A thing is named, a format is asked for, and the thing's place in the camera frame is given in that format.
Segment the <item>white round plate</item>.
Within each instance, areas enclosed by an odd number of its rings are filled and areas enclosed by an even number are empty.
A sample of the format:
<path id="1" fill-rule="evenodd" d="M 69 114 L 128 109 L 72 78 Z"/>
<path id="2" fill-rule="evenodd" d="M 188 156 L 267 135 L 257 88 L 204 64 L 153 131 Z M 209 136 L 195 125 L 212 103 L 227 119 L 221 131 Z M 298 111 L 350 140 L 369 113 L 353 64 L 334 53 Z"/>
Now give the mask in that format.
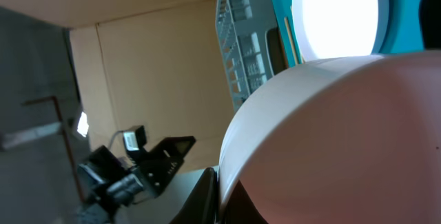
<path id="1" fill-rule="evenodd" d="M 389 0 L 291 0 L 294 33 L 306 61 L 378 53 Z"/>

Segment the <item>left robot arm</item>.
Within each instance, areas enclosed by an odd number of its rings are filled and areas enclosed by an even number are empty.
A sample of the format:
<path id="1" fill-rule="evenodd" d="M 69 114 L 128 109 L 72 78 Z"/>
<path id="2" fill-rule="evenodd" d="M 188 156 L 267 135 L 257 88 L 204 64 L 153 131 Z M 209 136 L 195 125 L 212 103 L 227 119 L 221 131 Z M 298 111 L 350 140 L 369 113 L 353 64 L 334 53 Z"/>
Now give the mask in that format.
<path id="1" fill-rule="evenodd" d="M 143 141 L 126 141 L 126 154 L 134 163 L 129 168 L 123 167 L 104 146 L 93 151 L 78 166 L 91 189 L 79 208 L 78 222 L 113 223 L 118 209 L 134 204 L 137 194 L 146 193 L 148 198 L 160 196 L 195 142 L 194 136 L 167 137 L 147 151 Z"/>

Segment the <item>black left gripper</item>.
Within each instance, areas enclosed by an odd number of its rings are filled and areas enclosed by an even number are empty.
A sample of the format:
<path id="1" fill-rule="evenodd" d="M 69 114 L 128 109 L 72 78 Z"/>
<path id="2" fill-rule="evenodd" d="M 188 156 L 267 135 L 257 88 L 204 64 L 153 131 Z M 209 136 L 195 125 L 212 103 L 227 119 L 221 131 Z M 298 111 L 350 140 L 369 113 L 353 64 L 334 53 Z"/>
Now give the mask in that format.
<path id="1" fill-rule="evenodd" d="M 148 196 L 160 196 L 165 191 L 195 142 L 194 136 L 167 137 L 150 151 L 149 160 L 132 168 Z"/>

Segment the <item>pink bowl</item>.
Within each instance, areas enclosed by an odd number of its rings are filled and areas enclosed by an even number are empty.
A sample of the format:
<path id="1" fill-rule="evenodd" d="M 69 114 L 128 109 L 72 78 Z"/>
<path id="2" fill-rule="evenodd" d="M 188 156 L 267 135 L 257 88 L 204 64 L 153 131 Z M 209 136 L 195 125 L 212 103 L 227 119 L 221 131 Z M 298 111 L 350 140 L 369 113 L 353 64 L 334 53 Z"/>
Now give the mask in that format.
<path id="1" fill-rule="evenodd" d="M 219 213 L 240 181 L 268 223 L 439 223 L 440 52 L 315 60 L 235 113 Z"/>

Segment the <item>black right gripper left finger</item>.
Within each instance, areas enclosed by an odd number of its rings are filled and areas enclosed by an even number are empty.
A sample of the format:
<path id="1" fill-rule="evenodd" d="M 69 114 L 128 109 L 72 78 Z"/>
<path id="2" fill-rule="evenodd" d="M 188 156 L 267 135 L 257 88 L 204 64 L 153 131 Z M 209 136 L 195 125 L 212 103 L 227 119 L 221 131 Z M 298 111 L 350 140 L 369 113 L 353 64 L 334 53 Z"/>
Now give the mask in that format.
<path id="1" fill-rule="evenodd" d="M 206 168 L 181 210 L 170 224 L 215 224 L 218 210 L 218 181 L 214 168 Z"/>

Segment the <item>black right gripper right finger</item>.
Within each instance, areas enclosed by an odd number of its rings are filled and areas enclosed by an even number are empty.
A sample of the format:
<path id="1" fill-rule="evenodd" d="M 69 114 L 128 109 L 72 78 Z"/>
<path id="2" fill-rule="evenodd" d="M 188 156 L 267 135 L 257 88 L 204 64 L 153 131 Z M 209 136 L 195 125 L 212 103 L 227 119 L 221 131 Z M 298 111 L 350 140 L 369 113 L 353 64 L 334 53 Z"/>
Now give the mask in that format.
<path id="1" fill-rule="evenodd" d="M 267 224 L 240 181 L 230 196 L 220 222 L 222 224 Z"/>

